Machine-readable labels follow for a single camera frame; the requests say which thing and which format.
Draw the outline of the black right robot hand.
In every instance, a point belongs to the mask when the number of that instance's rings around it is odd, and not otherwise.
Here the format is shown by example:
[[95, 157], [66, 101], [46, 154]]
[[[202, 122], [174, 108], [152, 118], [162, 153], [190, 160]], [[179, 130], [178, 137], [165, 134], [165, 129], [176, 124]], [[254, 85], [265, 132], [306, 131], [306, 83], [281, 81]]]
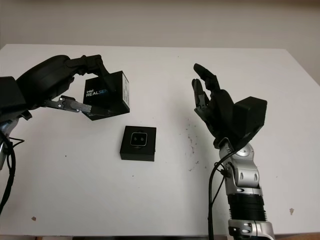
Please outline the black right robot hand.
[[194, 64], [193, 70], [199, 76], [191, 81], [194, 111], [213, 135], [214, 147], [220, 149], [225, 141], [232, 142], [237, 138], [232, 127], [234, 103], [229, 93], [220, 88], [216, 75], [198, 63]]

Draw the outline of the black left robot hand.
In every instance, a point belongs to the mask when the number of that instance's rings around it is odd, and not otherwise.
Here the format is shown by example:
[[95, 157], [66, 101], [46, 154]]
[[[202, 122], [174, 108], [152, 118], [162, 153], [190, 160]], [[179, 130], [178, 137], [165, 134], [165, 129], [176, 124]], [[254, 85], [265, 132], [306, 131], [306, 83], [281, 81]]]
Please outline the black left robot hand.
[[81, 56], [71, 59], [67, 55], [53, 56], [22, 74], [16, 83], [22, 92], [29, 110], [35, 110], [66, 92], [75, 75], [94, 74], [103, 82], [107, 91], [116, 92], [109, 80], [110, 73], [103, 64], [101, 55]]

